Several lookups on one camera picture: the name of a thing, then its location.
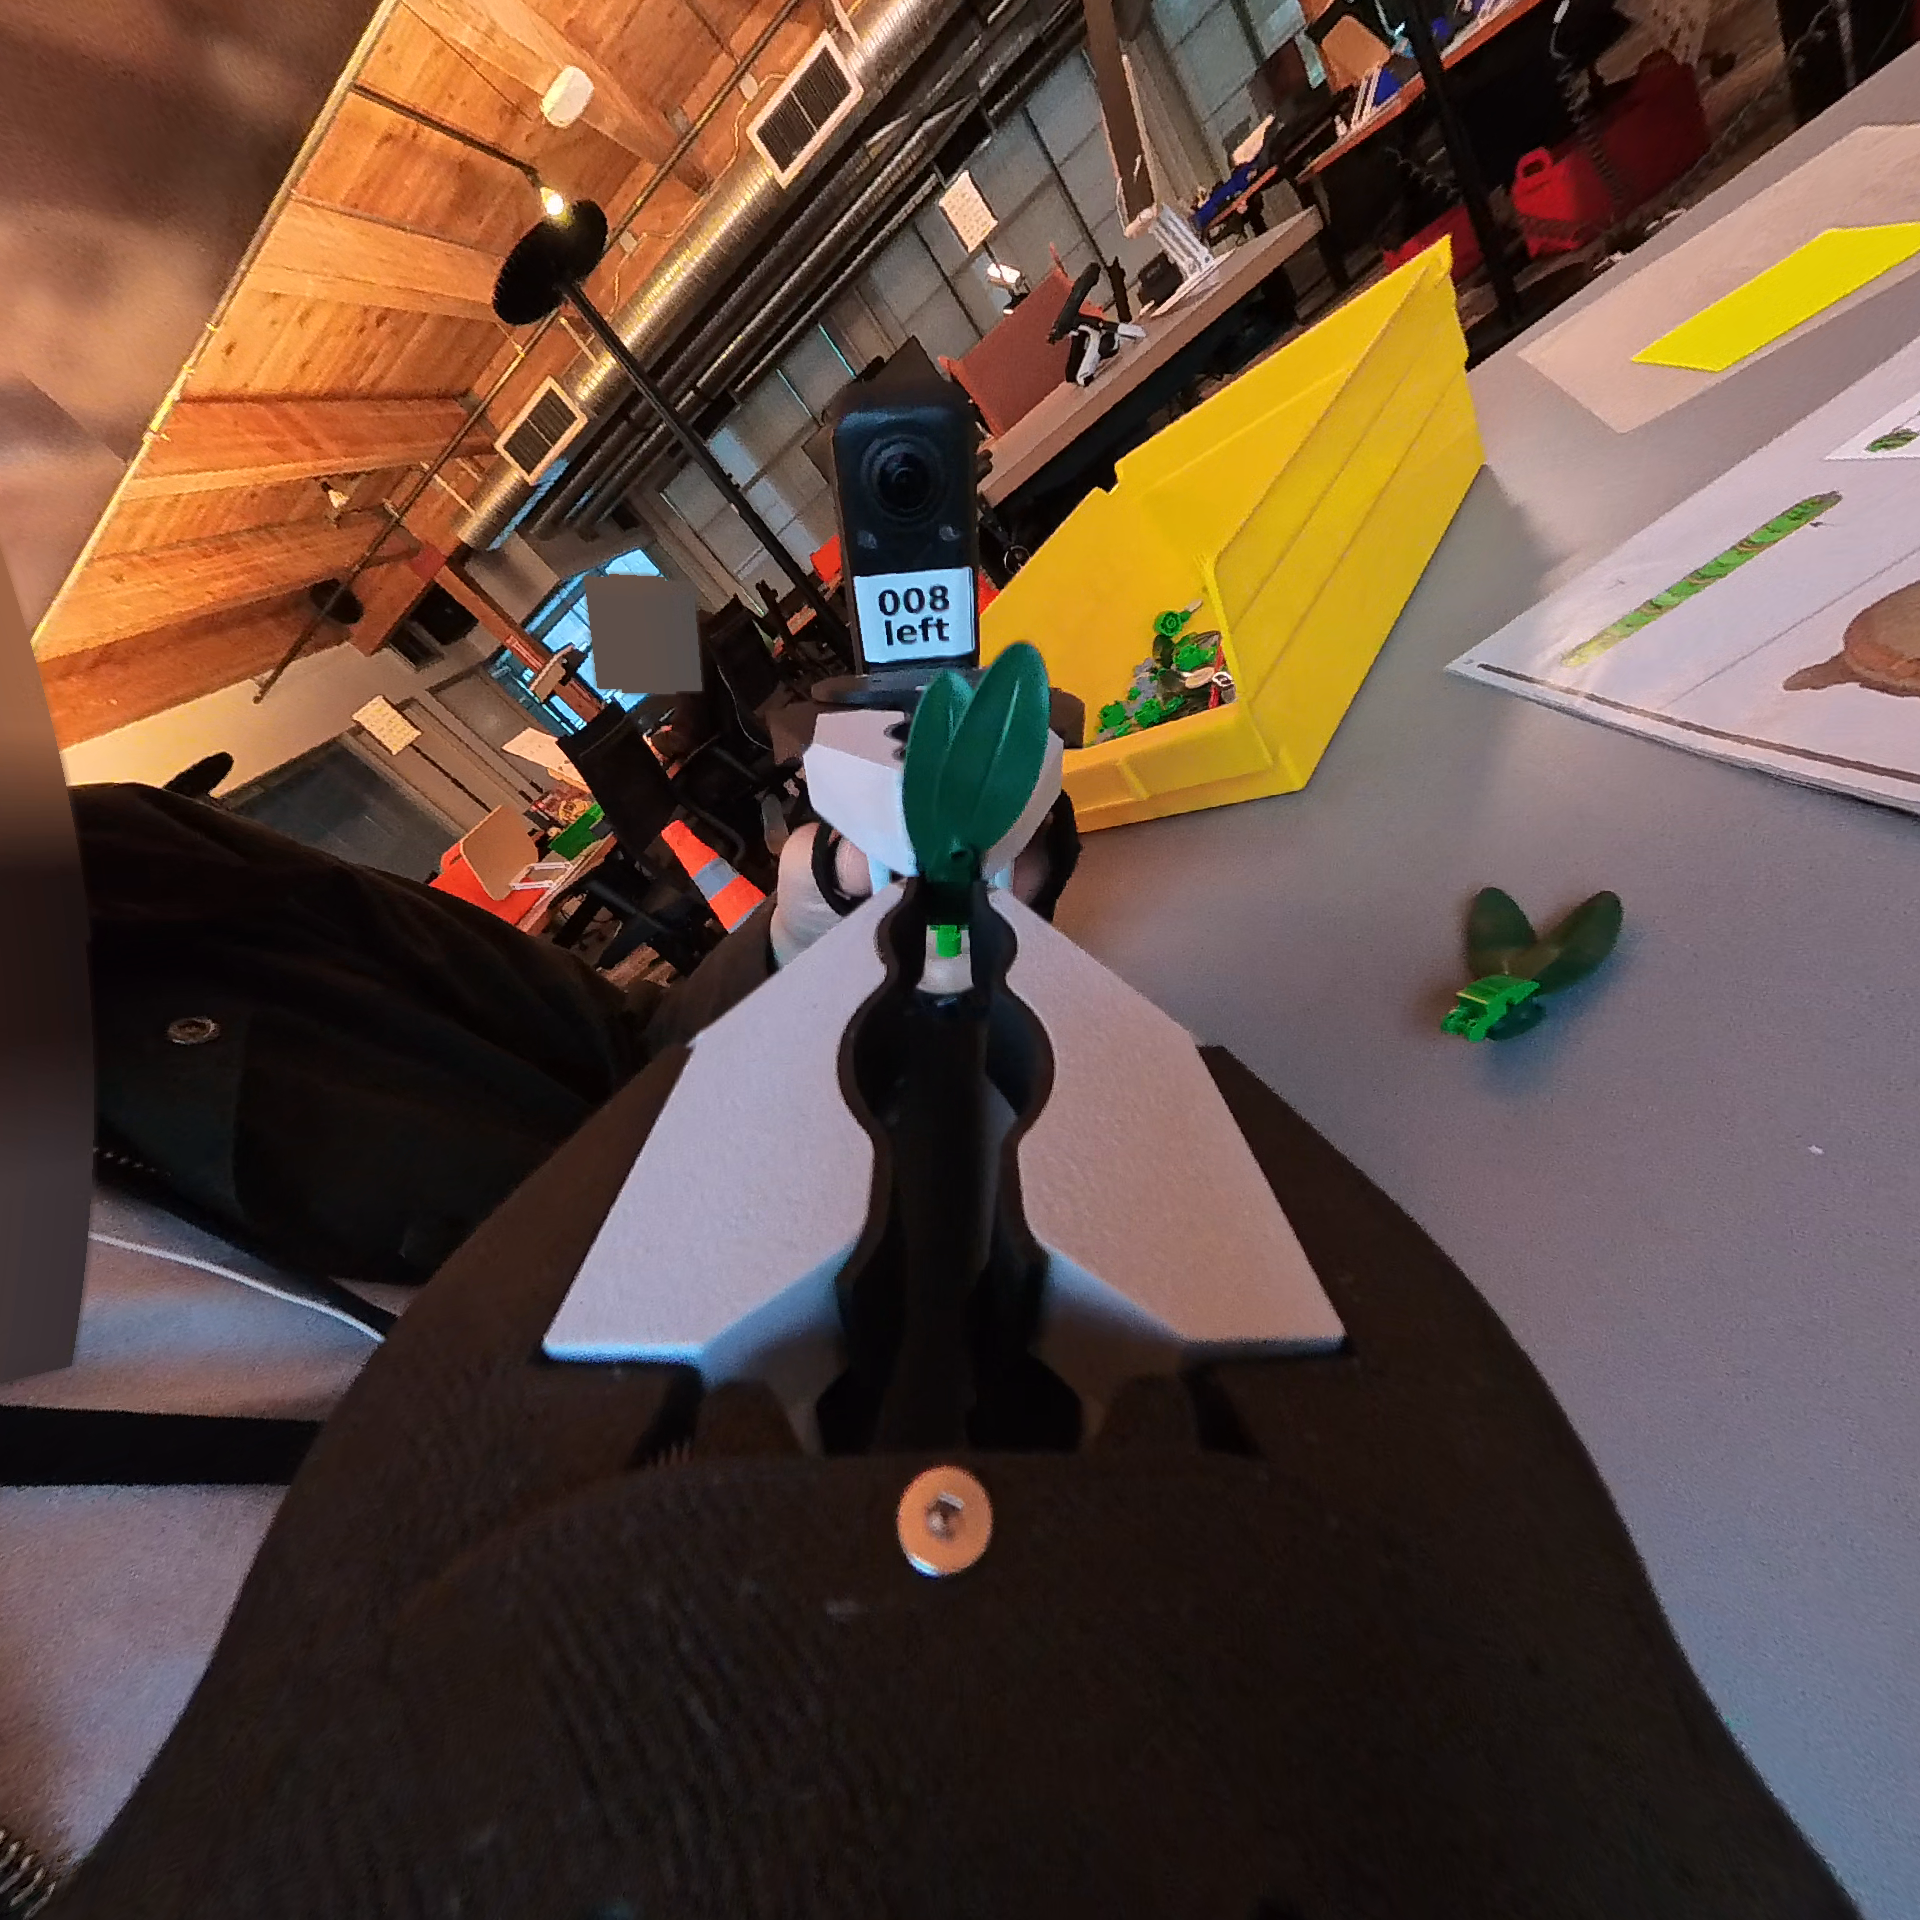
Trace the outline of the black office chair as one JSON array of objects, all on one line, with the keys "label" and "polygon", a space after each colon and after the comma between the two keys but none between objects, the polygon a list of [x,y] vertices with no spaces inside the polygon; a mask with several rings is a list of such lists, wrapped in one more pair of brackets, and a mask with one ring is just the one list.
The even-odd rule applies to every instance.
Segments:
[{"label": "black office chair", "polygon": [[560,739],[560,753],[603,810],[616,843],[639,861],[680,817],[680,796],[632,716],[605,705]]}]

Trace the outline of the red crate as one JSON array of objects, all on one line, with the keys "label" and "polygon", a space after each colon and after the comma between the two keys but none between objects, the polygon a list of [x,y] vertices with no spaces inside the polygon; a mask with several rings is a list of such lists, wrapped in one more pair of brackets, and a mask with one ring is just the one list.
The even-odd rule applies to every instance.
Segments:
[{"label": "red crate", "polygon": [[1686,176],[1706,149],[1693,66],[1648,55],[1631,82],[1598,107],[1587,132],[1517,161],[1509,199],[1526,256],[1594,243]]}]

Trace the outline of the pile of green bricks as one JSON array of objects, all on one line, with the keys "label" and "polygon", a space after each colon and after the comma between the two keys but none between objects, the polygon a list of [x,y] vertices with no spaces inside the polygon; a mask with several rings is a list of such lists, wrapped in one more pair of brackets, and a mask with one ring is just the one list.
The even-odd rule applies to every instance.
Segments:
[{"label": "pile of green bricks", "polygon": [[1126,690],[1098,706],[1094,743],[1139,735],[1175,720],[1237,703],[1237,682],[1225,665],[1219,632],[1192,623],[1202,601],[1154,617],[1150,659],[1139,661]]}]

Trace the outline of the person's left hand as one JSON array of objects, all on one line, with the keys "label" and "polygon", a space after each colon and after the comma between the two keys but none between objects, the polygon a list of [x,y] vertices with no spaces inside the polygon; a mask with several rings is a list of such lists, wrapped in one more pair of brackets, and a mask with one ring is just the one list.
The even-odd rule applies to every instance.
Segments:
[{"label": "person's left hand", "polygon": [[767,919],[769,969],[790,965],[873,897],[874,867],[829,824],[805,824],[779,852]]}]

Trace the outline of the silver ceiling duct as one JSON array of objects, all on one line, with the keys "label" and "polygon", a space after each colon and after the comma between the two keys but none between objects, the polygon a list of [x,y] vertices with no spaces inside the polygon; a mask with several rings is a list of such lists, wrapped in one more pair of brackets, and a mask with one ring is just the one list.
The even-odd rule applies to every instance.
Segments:
[{"label": "silver ceiling duct", "polygon": [[[611,312],[615,332],[638,360],[650,357],[697,320],[747,265],[757,245],[776,234],[790,210],[808,199],[815,176],[926,55],[952,11],[955,2],[858,5],[849,17],[849,35],[825,35],[814,44],[775,107],[759,109],[759,120],[750,123],[741,156],[672,235],[658,264]],[[847,71],[847,99],[834,107],[825,132],[805,146],[795,170],[779,175],[759,145],[762,122],[779,116],[801,97],[814,60],[825,52],[834,52]]]}]

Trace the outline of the open instruction booklet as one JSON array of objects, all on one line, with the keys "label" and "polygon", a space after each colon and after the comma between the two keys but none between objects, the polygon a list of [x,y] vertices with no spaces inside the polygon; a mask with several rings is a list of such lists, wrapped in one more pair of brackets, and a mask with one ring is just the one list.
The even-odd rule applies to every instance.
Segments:
[{"label": "open instruction booklet", "polygon": [[1918,811],[1918,346],[1449,665]]}]

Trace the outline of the black floor lamp pole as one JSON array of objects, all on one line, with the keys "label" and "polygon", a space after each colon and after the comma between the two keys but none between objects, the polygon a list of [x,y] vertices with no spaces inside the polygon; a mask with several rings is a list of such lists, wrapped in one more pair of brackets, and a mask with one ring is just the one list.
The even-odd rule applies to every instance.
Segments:
[{"label": "black floor lamp pole", "polygon": [[576,312],[608,360],[618,367],[634,394],[655,411],[670,436],[707,476],[735,517],[742,519],[754,539],[766,548],[767,559],[779,565],[801,601],[823,623],[823,632],[849,650],[851,635],[845,620],[831,611],[808,569],[784,551],[776,535],[757,514],[751,500],[713,457],[707,444],[673,411],[608,317],[589,303],[584,276],[594,269],[605,247],[608,218],[595,204],[573,199],[561,204],[558,213],[546,213],[497,268],[490,296],[495,317],[510,327],[519,327],[550,320],[563,305]]}]

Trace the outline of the dark green double leaf assembly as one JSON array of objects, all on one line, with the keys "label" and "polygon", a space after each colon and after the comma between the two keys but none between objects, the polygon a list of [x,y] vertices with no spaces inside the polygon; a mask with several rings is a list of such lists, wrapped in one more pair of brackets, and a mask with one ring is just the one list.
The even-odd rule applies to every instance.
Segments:
[{"label": "dark green double leaf assembly", "polygon": [[1049,673],[1029,642],[1009,645],[978,684],[945,669],[911,716],[903,751],[903,817],[918,860],[933,951],[958,957],[979,872],[1021,810],[1049,727]]},{"label": "dark green double leaf assembly", "polygon": [[1471,978],[1441,1020],[1449,1036],[1482,1043],[1515,1040],[1545,1020],[1545,999],[1591,976],[1613,951],[1623,929],[1618,893],[1576,904],[1550,933],[1538,933],[1517,901],[1480,888],[1464,927]]}]

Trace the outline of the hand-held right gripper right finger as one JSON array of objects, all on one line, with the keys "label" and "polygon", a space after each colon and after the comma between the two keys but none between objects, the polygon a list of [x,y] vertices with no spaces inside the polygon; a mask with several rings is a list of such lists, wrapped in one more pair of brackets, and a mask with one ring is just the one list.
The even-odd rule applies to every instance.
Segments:
[{"label": "hand-held right gripper right finger", "polygon": [[1050,1056],[1017,1143],[1024,1220],[1046,1253],[1038,1355],[1086,1431],[1137,1377],[1334,1351],[1337,1309],[1192,1036],[1024,904],[989,904],[1017,943],[1006,985]]}]

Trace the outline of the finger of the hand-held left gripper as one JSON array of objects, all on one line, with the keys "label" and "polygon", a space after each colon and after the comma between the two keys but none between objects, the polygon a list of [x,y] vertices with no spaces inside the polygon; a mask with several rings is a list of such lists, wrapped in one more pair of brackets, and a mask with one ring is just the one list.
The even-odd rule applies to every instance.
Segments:
[{"label": "finger of the hand-held left gripper", "polygon": [[805,753],[814,810],[869,860],[874,883],[918,874],[903,804],[907,729],[904,712],[823,712]]},{"label": "finger of the hand-held left gripper", "polygon": [[1006,834],[979,855],[979,872],[1007,874],[1018,855],[1038,839],[1045,819],[1065,789],[1065,746],[1054,735],[1045,735],[1045,755],[1040,760],[1033,781],[1021,789],[1021,810],[1007,825]]}]

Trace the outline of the white ceiling air vent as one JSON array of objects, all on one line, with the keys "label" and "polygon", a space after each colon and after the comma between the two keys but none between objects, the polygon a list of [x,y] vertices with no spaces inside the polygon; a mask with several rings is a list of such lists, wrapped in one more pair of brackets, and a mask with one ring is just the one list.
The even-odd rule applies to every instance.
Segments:
[{"label": "white ceiling air vent", "polygon": [[534,485],[589,423],[592,416],[571,397],[568,386],[549,378],[501,433],[495,455],[520,482]]},{"label": "white ceiling air vent", "polygon": [[861,103],[863,87],[840,42],[825,32],[800,66],[750,122],[750,145],[771,179],[787,188],[808,168],[827,137]]}]

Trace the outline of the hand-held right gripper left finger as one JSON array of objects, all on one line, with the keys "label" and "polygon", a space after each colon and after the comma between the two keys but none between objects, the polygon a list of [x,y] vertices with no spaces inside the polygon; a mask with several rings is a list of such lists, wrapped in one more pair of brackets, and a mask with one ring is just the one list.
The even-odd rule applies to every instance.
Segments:
[{"label": "hand-held right gripper left finger", "polygon": [[865,1228],[873,1143],[838,1080],[885,972],[893,883],[707,1024],[563,1303],[550,1361],[665,1361],[771,1387],[805,1451],[845,1369],[834,1281]]}]

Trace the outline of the yellow parts bin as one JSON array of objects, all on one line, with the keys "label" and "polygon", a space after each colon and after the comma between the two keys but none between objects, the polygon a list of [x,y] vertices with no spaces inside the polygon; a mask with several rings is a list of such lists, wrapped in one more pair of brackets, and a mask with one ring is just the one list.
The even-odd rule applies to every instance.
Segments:
[{"label": "yellow parts bin", "polygon": [[1088,729],[1197,603],[1237,697],[1065,761],[1081,832],[1301,791],[1480,466],[1449,243],[1117,463],[982,615]]}]

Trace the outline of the orange traffic cone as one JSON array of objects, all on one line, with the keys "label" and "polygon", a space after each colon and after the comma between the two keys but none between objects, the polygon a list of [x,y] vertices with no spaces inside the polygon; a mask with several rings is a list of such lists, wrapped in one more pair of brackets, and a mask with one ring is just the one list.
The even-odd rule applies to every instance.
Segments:
[{"label": "orange traffic cone", "polygon": [[762,904],[760,888],[680,819],[667,820],[659,827],[659,839],[723,933],[737,929]]}]

